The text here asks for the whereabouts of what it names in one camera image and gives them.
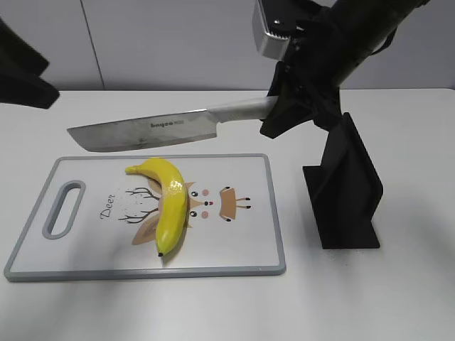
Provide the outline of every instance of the table surface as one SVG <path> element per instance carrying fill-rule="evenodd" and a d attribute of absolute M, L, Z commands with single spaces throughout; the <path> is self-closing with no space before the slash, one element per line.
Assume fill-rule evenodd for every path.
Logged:
<path fill-rule="evenodd" d="M 72 126 L 199 109 L 264 92 L 62 92 L 43 111 L 0 104 L 0 263 L 5 264 L 56 158 L 98 155 Z M 378 250 L 323 250 L 303 165 L 326 132 L 312 123 L 275 140 L 259 121 L 218 126 L 216 139 L 119 155 L 265 153 L 287 272 L 281 276 L 9 283 L 0 278 L 0 339 L 453 340 L 455 92 L 348 90 L 384 185 Z"/>

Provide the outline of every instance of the yellow banana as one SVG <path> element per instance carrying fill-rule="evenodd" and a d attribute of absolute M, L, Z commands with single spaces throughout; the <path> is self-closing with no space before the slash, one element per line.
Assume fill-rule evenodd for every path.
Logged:
<path fill-rule="evenodd" d="M 150 158 L 139 166 L 128 167 L 127 174 L 142 174 L 161 184 L 162 207 L 156 226 L 158 256 L 169 253 L 178 243 L 188 214 L 188 190 L 172 163 L 163 158 Z"/>

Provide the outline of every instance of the white wall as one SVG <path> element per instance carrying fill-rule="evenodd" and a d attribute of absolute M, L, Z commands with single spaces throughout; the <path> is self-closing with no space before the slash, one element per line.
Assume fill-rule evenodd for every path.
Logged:
<path fill-rule="evenodd" d="M 82 1 L 108 90 L 267 89 L 272 81 L 275 62 L 255 50 L 253 0 Z M 344 87 L 454 87 L 453 13 L 454 0 L 414 11 L 392 47 Z M 47 80 L 101 87 L 80 0 L 1 0 L 0 15 L 51 61 Z"/>

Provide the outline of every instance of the knife handle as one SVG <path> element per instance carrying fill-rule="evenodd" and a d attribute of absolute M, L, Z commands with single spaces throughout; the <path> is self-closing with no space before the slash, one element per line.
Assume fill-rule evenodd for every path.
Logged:
<path fill-rule="evenodd" d="M 277 103 L 277 99 L 277 96 L 247 99 L 207 108 L 207 111 L 220 123 L 244 119 L 265 119 Z"/>

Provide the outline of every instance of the deer text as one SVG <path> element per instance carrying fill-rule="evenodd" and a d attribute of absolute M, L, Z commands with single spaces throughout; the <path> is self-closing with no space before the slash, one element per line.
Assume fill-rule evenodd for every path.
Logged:
<path fill-rule="evenodd" d="M 105 205 L 106 208 L 103 209 L 103 211 L 101 211 L 100 219 L 110 217 L 111 211 L 112 211 L 112 204 L 114 203 L 114 198 L 115 198 L 115 195 L 110 195 L 109 197 L 107 197 L 107 204 Z"/>

